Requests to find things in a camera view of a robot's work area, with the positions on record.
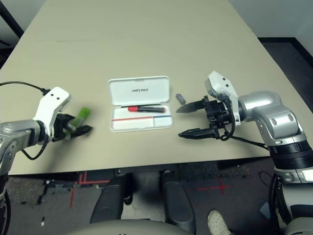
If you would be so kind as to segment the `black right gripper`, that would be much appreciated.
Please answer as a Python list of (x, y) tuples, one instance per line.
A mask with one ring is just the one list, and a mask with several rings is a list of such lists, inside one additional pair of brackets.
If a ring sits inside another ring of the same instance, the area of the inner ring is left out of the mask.
[(235, 131), (235, 117), (231, 107), (231, 101), (229, 98), (225, 98), (218, 102), (217, 100), (207, 101), (205, 98), (199, 101), (191, 102), (182, 105), (176, 110), (176, 113), (192, 113), (197, 110), (204, 109), (208, 120), (210, 121), (211, 128), (195, 128), (183, 131), (178, 134), (179, 137), (185, 139), (208, 139), (217, 138), (217, 130), (224, 129), (224, 134), (219, 138), (221, 140), (230, 139)]

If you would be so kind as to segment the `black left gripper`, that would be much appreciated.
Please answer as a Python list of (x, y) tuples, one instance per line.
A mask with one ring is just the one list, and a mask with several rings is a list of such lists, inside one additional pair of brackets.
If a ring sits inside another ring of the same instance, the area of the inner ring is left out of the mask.
[[(68, 123), (73, 120), (75, 117), (69, 114), (57, 114), (56, 120), (54, 122), (54, 135), (53, 141), (61, 141), (65, 138), (65, 130), (68, 127)], [(89, 125), (82, 125), (76, 128), (75, 131), (70, 132), (70, 137), (79, 137), (89, 133), (93, 127)]]

